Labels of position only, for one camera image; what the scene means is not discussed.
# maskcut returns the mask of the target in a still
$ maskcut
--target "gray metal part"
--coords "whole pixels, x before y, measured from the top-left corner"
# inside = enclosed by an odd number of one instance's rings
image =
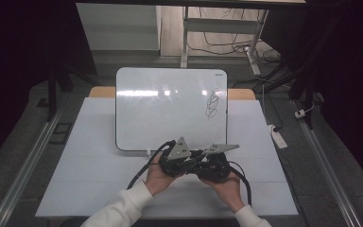
[[[222,153],[234,148],[239,148],[239,145],[212,144],[210,148],[205,150],[206,154]]]
[[[180,158],[190,157],[191,152],[184,141],[184,137],[181,137],[176,143],[175,147],[170,150],[169,155],[167,155],[167,160],[175,160]]]

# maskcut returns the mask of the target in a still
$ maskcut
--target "dark background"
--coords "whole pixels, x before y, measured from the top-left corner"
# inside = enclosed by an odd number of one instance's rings
[[[76,4],[0,1],[0,147],[22,115],[30,89],[46,81],[53,68],[66,90],[72,88],[68,74],[74,73],[68,68],[96,74]]]
[[[325,120],[363,168],[363,1],[348,1],[347,6],[332,13],[271,10],[261,38],[295,70],[331,25],[333,15],[341,15],[339,22],[310,72],[315,73],[316,92],[324,97],[321,112]]]

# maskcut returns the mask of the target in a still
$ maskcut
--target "gray floor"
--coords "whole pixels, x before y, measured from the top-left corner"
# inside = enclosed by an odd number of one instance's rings
[[[125,66],[140,67],[179,67],[178,58],[160,58],[155,56],[105,55],[100,53],[95,56],[98,76],[95,80],[102,85],[115,85],[114,75],[116,71]],[[269,72],[274,64],[261,66],[262,72]],[[246,59],[190,59],[190,68],[219,68],[227,72],[229,87],[238,81],[253,79],[248,71]],[[70,101],[65,107],[60,118],[60,124],[73,124],[78,115],[84,97],[92,86],[87,82],[72,76],[75,89],[70,94]],[[237,88],[251,88],[257,81],[240,83]],[[257,94],[266,110],[267,119],[275,125],[281,125],[281,135],[288,144],[285,150],[278,150],[281,162],[285,168],[287,178],[291,181],[291,192],[295,198],[300,216],[291,217],[265,217],[272,226],[347,226],[334,195],[327,182],[324,180],[320,167],[314,158],[314,153],[306,141],[300,122],[294,117],[294,109],[291,100],[287,98],[286,87],[273,91],[264,97]],[[31,150],[39,132],[42,130],[47,117],[47,109],[37,107],[41,98],[47,98],[46,82],[35,86],[30,91],[29,103],[22,118],[13,132],[0,149],[0,202],[20,169],[25,157]],[[360,220],[363,223],[363,171],[351,155],[350,151],[341,143],[333,130],[325,123],[320,114],[320,105],[314,108],[314,132],[321,141],[341,184],[344,186]],[[7,226],[56,226],[56,222],[34,218],[36,209],[41,201],[43,193],[49,184],[55,170],[64,144],[55,143],[65,140],[65,135],[55,134],[50,141],[40,162],[37,164],[27,187],[17,203]],[[235,226],[235,221],[139,221],[136,226],[168,226],[168,225],[192,225],[192,226]]]

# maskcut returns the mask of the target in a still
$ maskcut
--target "white cable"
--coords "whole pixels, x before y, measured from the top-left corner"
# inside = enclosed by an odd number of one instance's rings
[[[314,109],[314,101],[312,101],[312,107],[304,112],[307,113],[307,112],[311,111],[312,109]]]
[[[265,121],[267,121],[267,124],[269,124],[269,121],[267,119],[267,116],[265,115],[265,100],[264,100],[264,97],[265,97],[265,92],[264,92],[264,84],[262,84],[262,112],[264,113],[264,118],[265,118]]]

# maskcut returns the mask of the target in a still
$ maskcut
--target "small whiteboard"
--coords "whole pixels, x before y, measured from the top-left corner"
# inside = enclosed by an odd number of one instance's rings
[[[121,68],[115,102],[115,142],[121,150],[157,150],[181,136],[190,149],[227,142],[222,70]]]

